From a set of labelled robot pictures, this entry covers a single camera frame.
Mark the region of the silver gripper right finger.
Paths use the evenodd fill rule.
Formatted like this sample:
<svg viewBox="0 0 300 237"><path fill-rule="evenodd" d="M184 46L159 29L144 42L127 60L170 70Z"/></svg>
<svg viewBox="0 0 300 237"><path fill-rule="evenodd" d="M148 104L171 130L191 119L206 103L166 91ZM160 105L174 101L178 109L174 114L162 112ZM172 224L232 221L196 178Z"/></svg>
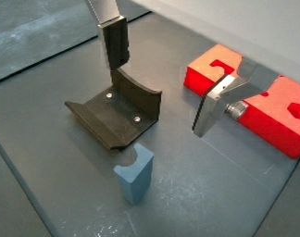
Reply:
<svg viewBox="0 0 300 237"><path fill-rule="evenodd" d="M228 106L242 99L263 93L278 73L244 57L236 70L238 76L223 75L204 93L191 125L192 133L202 137L222 118Z"/></svg>

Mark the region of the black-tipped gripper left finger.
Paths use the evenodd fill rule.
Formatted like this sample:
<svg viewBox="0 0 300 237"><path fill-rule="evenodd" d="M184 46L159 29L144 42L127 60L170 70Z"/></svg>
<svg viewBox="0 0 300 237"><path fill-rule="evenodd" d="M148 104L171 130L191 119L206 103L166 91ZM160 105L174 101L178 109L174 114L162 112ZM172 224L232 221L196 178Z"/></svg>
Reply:
<svg viewBox="0 0 300 237"><path fill-rule="evenodd" d="M84 0L104 43L108 69L117 69L128 60L127 21L115 0Z"/></svg>

